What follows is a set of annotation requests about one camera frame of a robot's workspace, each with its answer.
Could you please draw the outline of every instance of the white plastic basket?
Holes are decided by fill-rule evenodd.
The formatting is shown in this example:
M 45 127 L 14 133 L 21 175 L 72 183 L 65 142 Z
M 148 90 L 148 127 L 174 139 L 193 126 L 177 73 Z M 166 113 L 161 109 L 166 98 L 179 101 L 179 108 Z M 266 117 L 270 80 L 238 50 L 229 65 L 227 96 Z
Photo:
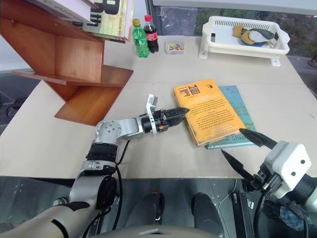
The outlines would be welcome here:
M 243 24 L 244 28 L 260 28 L 277 33 L 278 40 L 274 48 L 267 45 L 262 47 L 245 46 L 241 44 L 241 39 L 234 37 L 233 28 L 237 24 Z M 211 41 L 211 34 L 214 33 L 214 40 Z M 271 21 L 258 21 L 242 18 L 211 16 L 209 22 L 203 25 L 203 37 L 201 41 L 199 57 L 206 59 L 208 52 L 253 56 L 269 58 L 273 66 L 280 66 L 279 56 L 289 52 L 287 43 L 290 38 L 288 34 L 281 30 L 279 25 Z

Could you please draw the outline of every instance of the beige table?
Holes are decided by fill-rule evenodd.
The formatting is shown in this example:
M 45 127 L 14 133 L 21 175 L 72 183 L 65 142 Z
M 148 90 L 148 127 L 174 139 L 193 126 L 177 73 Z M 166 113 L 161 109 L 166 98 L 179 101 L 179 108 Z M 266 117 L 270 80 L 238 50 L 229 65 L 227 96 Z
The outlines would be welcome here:
M 134 73 L 106 115 L 124 119 L 144 112 L 149 93 L 158 96 L 158 108 L 173 108 L 172 88 L 206 78 L 219 86 L 237 85 L 258 131 L 279 141 L 306 146 L 317 176 L 317 100 L 286 56 L 281 67 L 268 59 L 210 54 L 198 58 L 200 37 L 186 37 L 186 52 L 169 56 L 165 37 L 160 51 L 148 59 L 134 53 L 133 43 L 106 43 L 105 64 Z M 41 82 L 0 137 L 0 175 L 75 178 L 94 138 L 95 128 L 54 118 L 63 101 Z M 124 142 L 120 144 L 121 154 Z M 267 148 L 227 149 L 250 173 L 258 171 Z M 124 178 L 238 178 L 220 150 L 197 148 L 185 124 L 156 136 L 131 141 L 121 165 Z

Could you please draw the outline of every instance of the bottle label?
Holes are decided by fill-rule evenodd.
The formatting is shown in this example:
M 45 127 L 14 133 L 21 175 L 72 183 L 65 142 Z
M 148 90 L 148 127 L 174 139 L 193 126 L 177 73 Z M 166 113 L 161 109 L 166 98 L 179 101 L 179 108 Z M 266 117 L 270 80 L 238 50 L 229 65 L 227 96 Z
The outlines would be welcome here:
M 147 39 L 134 39 L 134 42 L 137 46 L 145 46 L 147 45 Z
M 158 38 L 157 32 L 154 32 L 152 34 L 147 34 L 148 41 L 155 41 Z

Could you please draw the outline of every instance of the yellow bottle cap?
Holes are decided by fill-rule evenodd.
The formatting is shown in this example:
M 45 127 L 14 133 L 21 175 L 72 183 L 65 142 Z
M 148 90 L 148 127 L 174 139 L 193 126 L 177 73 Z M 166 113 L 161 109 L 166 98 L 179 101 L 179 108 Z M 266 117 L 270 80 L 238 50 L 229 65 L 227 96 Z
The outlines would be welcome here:
M 139 19 L 133 19 L 133 20 L 132 20 L 132 23 L 133 23 L 134 26 L 140 26 L 140 25 L 141 25 Z

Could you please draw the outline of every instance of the cloth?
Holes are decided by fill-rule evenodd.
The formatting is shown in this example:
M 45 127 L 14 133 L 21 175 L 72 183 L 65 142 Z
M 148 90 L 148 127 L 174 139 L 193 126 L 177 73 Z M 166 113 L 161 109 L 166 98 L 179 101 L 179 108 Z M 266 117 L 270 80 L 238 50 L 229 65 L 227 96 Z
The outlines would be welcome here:
M 250 31 L 249 39 L 254 42 L 266 42 L 268 41 L 260 32 L 258 31 Z
M 304 221 L 292 213 L 287 207 L 281 207 L 280 216 L 283 222 L 285 222 L 285 224 L 290 228 L 293 228 L 296 231 L 302 231 L 304 229 Z M 306 219 L 308 221 L 309 229 L 317 231 L 317 227 L 313 224 L 310 217 L 306 215 Z
M 273 39 L 275 37 L 275 34 L 273 32 L 270 32 L 270 31 L 264 30 L 264 29 L 260 29 L 260 28 L 253 28 L 253 29 L 250 29 L 250 31 L 257 31 L 261 35 L 263 35 L 265 38 L 267 38 L 268 40 Z
M 241 40 L 249 45 L 253 45 L 255 43 L 255 41 L 250 40 L 249 34 L 251 31 L 246 31 L 242 36 L 241 36 Z
M 242 36 L 242 30 L 243 30 L 243 25 L 242 24 L 238 24 L 235 25 L 233 28 L 233 36 L 240 38 Z

